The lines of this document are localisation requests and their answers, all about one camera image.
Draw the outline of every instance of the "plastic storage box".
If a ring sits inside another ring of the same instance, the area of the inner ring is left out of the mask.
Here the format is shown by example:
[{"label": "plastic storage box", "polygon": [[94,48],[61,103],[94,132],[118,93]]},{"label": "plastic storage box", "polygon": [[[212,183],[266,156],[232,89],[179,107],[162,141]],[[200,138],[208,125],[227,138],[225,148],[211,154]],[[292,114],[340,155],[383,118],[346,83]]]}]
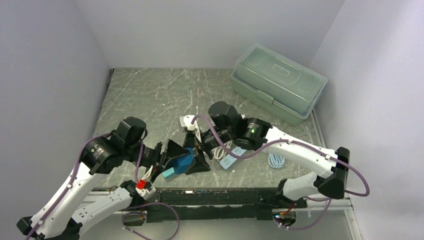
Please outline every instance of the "plastic storage box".
[{"label": "plastic storage box", "polygon": [[231,78],[234,91],[295,126],[311,113],[328,81],[259,44],[240,57]]}]

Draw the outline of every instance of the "marble surface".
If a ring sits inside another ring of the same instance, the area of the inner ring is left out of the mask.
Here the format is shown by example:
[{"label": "marble surface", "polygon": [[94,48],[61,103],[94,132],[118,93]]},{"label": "marble surface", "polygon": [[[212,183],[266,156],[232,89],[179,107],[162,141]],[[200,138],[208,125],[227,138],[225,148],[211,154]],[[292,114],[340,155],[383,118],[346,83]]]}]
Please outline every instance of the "marble surface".
[{"label": "marble surface", "polygon": [[[225,101],[235,106],[240,114],[263,119],[296,138],[321,146],[315,120],[309,116],[299,126],[292,126],[250,102],[231,88],[232,69],[209,68],[117,68],[115,69],[99,114],[96,134],[108,133],[126,117],[142,119],[147,124],[148,136],[144,143],[154,147],[157,142],[172,139],[184,141],[179,132],[180,116],[205,114],[211,104]],[[206,125],[199,120],[200,128]],[[276,187],[281,179],[296,178],[309,169],[286,159],[280,169],[268,164],[268,154],[259,153],[238,160],[229,170],[223,170],[217,160],[208,160],[211,171],[180,174],[171,180],[162,176],[156,187],[186,188],[246,188]],[[134,178],[135,167],[129,162],[115,168],[98,187],[109,188]]]}]

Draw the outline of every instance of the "light blue cable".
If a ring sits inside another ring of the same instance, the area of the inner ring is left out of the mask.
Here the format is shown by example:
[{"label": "light blue cable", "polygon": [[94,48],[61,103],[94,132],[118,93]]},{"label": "light blue cable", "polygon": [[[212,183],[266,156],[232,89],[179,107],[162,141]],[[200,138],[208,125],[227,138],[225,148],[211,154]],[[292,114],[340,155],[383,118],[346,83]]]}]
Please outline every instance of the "light blue cable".
[{"label": "light blue cable", "polygon": [[286,160],[282,156],[269,154],[268,155],[268,163],[273,169],[280,169],[284,166],[284,162]]}]

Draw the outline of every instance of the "box latch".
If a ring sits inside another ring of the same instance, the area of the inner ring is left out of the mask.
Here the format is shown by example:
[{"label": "box latch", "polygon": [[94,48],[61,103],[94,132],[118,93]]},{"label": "box latch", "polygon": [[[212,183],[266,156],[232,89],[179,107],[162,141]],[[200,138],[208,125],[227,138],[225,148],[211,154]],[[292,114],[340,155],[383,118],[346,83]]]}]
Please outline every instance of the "box latch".
[{"label": "box latch", "polygon": [[268,105],[272,105],[274,102],[274,98],[268,94],[266,94],[265,92],[261,91],[261,90],[257,90],[256,91],[256,97],[258,99],[261,99],[263,102],[265,102]]}]

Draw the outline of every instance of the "white wall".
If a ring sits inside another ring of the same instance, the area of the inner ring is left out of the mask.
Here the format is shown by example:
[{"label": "white wall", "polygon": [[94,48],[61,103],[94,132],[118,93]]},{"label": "white wall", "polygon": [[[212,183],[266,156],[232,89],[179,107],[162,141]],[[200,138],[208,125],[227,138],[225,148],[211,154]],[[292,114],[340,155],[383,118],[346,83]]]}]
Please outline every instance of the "white wall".
[{"label": "white wall", "polygon": [[233,68],[258,42],[308,66],[344,0],[76,0],[111,68]]},{"label": "white wall", "polygon": [[421,1],[347,0],[310,66],[328,77],[317,105],[326,142],[349,148],[370,184],[352,198],[366,240],[424,238],[423,13]]},{"label": "white wall", "polygon": [[0,239],[24,239],[93,135],[109,67],[74,1],[0,1]]}]

